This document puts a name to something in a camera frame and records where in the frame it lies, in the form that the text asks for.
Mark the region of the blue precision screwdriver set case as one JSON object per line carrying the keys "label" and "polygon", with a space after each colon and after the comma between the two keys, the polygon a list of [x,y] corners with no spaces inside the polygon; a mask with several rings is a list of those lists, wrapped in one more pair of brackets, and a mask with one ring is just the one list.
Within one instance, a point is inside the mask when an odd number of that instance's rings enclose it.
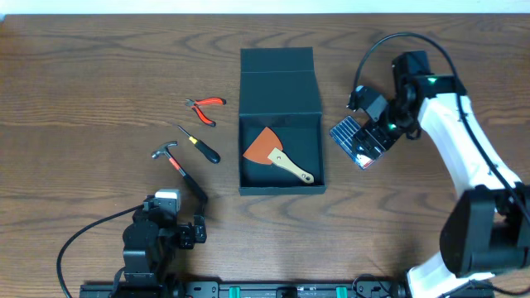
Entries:
{"label": "blue precision screwdriver set case", "polygon": [[351,116],[332,127],[330,136],[361,170],[369,168],[384,153],[373,136]]}

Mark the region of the black handled screwdriver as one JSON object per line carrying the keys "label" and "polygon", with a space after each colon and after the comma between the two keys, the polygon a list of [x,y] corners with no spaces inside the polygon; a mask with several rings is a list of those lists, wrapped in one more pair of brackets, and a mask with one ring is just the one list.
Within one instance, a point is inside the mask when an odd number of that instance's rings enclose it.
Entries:
{"label": "black handled screwdriver", "polygon": [[220,163],[220,155],[217,151],[209,147],[202,140],[195,138],[193,135],[188,133],[180,125],[177,126],[188,138],[188,140],[194,145],[194,147],[211,163],[218,164]]}

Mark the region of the hammer with red black handle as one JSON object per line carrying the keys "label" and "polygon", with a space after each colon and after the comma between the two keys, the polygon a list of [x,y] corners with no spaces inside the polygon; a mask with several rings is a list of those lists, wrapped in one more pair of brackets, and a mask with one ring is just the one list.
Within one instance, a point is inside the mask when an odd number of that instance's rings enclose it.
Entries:
{"label": "hammer with red black handle", "polygon": [[176,158],[169,151],[170,147],[176,147],[178,145],[177,141],[165,142],[161,144],[156,150],[151,154],[152,159],[157,159],[160,156],[165,156],[168,161],[173,165],[173,167],[181,174],[186,185],[190,188],[193,194],[197,199],[202,203],[206,204],[208,202],[208,196],[193,179],[193,177],[188,174],[184,168],[179,164]]}

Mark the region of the orange scraper with wooden handle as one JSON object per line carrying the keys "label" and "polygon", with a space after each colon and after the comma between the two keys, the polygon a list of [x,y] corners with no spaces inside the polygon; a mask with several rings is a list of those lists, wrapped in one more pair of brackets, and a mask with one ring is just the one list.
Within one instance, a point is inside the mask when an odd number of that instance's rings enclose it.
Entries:
{"label": "orange scraper with wooden handle", "polygon": [[289,171],[305,184],[315,182],[314,176],[295,164],[283,151],[283,145],[277,134],[265,127],[243,153],[243,157],[261,165],[275,165]]}

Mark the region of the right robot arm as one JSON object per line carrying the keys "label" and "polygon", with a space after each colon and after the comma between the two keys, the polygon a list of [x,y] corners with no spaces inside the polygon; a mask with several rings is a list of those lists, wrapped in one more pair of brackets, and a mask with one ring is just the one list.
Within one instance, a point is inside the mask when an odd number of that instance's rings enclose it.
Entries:
{"label": "right robot arm", "polygon": [[393,60],[395,98],[356,84],[349,108],[369,121],[354,134],[363,166],[402,135],[426,133],[450,173],[457,203],[441,230],[440,251],[407,271],[409,297],[450,297],[486,287],[494,276],[529,265],[529,187],[494,150],[456,73],[431,72],[426,52]]}

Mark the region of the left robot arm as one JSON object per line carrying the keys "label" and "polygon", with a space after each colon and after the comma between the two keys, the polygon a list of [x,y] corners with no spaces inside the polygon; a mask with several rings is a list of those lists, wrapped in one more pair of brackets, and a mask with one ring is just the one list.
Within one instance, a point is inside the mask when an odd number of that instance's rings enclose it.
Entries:
{"label": "left robot arm", "polygon": [[199,197],[193,223],[178,223],[181,199],[176,192],[158,191],[142,202],[123,232],[124,276],[134,287],[154,288],[166,281],[167,268],[180,249],[191,250],[207,239],[205,206]]}

